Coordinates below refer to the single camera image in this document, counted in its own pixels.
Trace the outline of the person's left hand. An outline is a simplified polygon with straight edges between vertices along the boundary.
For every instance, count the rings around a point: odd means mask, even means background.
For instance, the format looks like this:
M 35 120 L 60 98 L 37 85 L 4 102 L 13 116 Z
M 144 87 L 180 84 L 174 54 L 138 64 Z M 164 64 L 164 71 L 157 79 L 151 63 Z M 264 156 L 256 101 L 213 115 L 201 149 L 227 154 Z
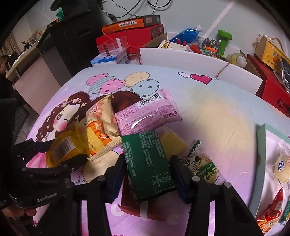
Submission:
M 35 216 L 36 215 L 36 208 L 25 210 L 25 209 L 19 208 L 16 205 L 8 206 L 8 207 L 2 209 L 1 211 L 2 211 L 4 216 L 11 217 L 15 220 L 17 218 L 24 216 L 24 215 L 27 215 L 27 216 Z

